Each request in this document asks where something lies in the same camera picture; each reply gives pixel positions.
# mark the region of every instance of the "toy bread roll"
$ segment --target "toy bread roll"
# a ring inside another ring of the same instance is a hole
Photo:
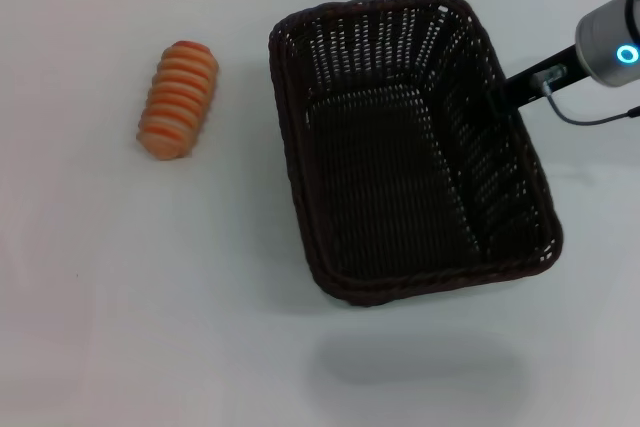
[[[191,152],[209,110],[218,75],[211,51],[180,41],[162,54],[147,106],[138,124],[138,141],[160,160]]]

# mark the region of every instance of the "white tabletop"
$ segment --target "white tabletop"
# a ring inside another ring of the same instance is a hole
[[[352,308],[305,262],[267,38],[329,0],[0,0],[0,424],[555,427],[640,422],[640,120],[523,115],[565,250],[547,273]],[[606,0],[468,0],[507,74]],[[162,50],[209,45],[191,158],[135,142]],[[640,82],[558,94],[594,117]]]

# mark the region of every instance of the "wicker basket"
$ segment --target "wicker basket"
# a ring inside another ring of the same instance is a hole
[[[462,0],[363,0],[290,15],[269,41],[293,201],[318,285],[354,305],[539,274],[562,228]]]

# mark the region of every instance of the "glowing blue light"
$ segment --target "glowing blue light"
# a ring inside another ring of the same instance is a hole
[[[623,45],[618,49],[618,60],[623,64],[635,64],[640,59],[640,53],[632,45]]]

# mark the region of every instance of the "orange striped object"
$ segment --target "orange striped object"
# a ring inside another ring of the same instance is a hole
[[[191,152],[209,110],[218,62],[202,44],[181,40],[162,54],[137,139],[155,158]]]

